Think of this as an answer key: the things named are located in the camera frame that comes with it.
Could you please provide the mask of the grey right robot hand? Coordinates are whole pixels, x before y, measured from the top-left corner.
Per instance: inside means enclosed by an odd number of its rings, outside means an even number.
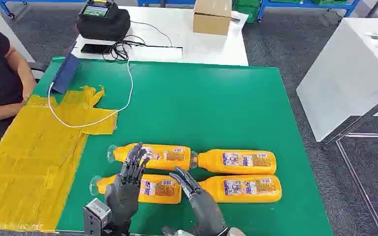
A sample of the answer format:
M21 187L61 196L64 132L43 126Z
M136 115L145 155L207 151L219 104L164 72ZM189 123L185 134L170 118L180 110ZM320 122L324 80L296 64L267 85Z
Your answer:
M212 195L203 189L189 172L178 166L174 169L175 172L169 176L182 187L196 217L191 233L195 236L225 236L229 228Z

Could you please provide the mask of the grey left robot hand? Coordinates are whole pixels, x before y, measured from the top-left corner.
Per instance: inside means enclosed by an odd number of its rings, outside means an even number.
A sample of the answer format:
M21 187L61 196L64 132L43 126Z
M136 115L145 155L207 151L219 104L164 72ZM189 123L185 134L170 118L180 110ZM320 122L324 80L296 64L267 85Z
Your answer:
M127 154L126 161L114 182L107 185L105 201L112 212L113 234L128 236L131 217L138 211L138 197L141 179L145 172L148 157L142 159L146 150L138 143Z

